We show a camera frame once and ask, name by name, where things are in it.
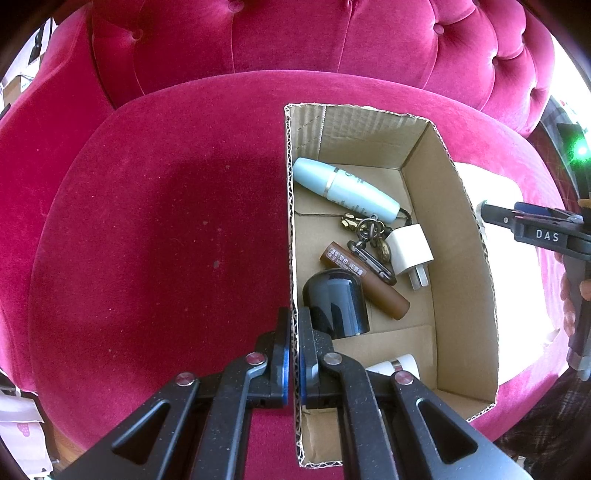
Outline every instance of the key ring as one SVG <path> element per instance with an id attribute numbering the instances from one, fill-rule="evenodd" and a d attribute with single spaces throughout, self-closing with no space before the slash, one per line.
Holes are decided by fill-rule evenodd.
<path id="1" fill-rule="evenodd" d="M 376 225 L 379 226 L 379 231 L 376 231 Z M 372 215 L 370 218 L 363 219 L 357 225 L 357 236 L 361 241 L 372 242 L 376 237 L 379 237 L 386 230 L 386 226 L 378 217 Z"/>
<path id="2" fill-rule="evenodd" d="M 396 285 L 396 276 L 384 267 L 377 258 L 370 254 L 365 247 L 361 245 L 363 242 L 355 243 L 352 240 L 347 242 L 349 251 L 361 259 L 361 261 L 368 266 L 384 283 L 388 285 Z"/>

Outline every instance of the white bottle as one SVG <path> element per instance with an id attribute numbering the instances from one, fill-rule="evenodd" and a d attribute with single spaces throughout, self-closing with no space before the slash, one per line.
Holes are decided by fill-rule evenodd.
<path id="1" fill-rule="evenodd" d="M 376 215 L 392 223 L 400 210 L 400 204 L 381 190 L 328 163 L 300 157 L 293 174 L 300 185 L 366 218 Z"/>
<path id="2" fill-rule="evenodd" d="M 406 370 L 421 380 L 421 377 L 418 374 L 417 361 L 410 353 L 396 357 L 394 360 L 388 360 L 372 365 L 371 367 L 367 367 L 366 370 L 376 372 L 377 374 L 387 375 L 389 377 L 398 371 Z"/>

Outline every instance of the light blue bottle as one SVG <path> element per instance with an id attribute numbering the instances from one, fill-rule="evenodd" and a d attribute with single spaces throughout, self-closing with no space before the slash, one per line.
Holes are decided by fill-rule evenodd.
<path id="1" fill-rule="evenodd" d="M 328 163 L 298 158 L 293 165 L 294 180 L 325 199 L 335 202 L 364 218 L 377 215 L 392 223 L 400 204 L 373 185 Z"/>

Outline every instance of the metal screw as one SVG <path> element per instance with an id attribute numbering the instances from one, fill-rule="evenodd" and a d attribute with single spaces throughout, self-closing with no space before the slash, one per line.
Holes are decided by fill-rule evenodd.
<path id="1" fill-rule="evenodd" d="M 339 365 L 343 361 L 343 357 L 337 352 L 329 352 L 324 356 L 324 361 L 329 365 Z"/>
<path id="2" fill-rule="evenodd" d="M 414 377 L 406 370 L 401 370 L 400 372 L 396 372 L 394 374 L 394 380 L 396 380 L 396 383 L 400 385 L 410 385 L 414 382 Z"/>
<path id="3" fill-rule="evenodd" d="M 188 387 L 189 385 L 193 385 L 195 383 L 195 375 L 193 375 L 191 372 L 183 372 L 178 374 L 175 380 L 179 387 Z"/>
<path id="4" fill-rule="evenodd" d="M 266 359 L 267 358 L 265 357 L 264 353 L 253 352 L 253 353 L 249 353 L 246 356 L 246 363 L 248 365 L 252 365 L 253 367 L 255 367 L 257 365 L 261 365 L 261 364 L 265 363 Z"/>

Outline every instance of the green light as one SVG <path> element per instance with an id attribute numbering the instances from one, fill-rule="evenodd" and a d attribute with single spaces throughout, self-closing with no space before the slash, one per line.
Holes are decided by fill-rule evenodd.
<path id="1" fill-rule="evenodd" d="M 589 159 L 589 147 L 585 138 L 579 138 L 573 146 L 573 157 L 575 160 L 588 160 Z"/>

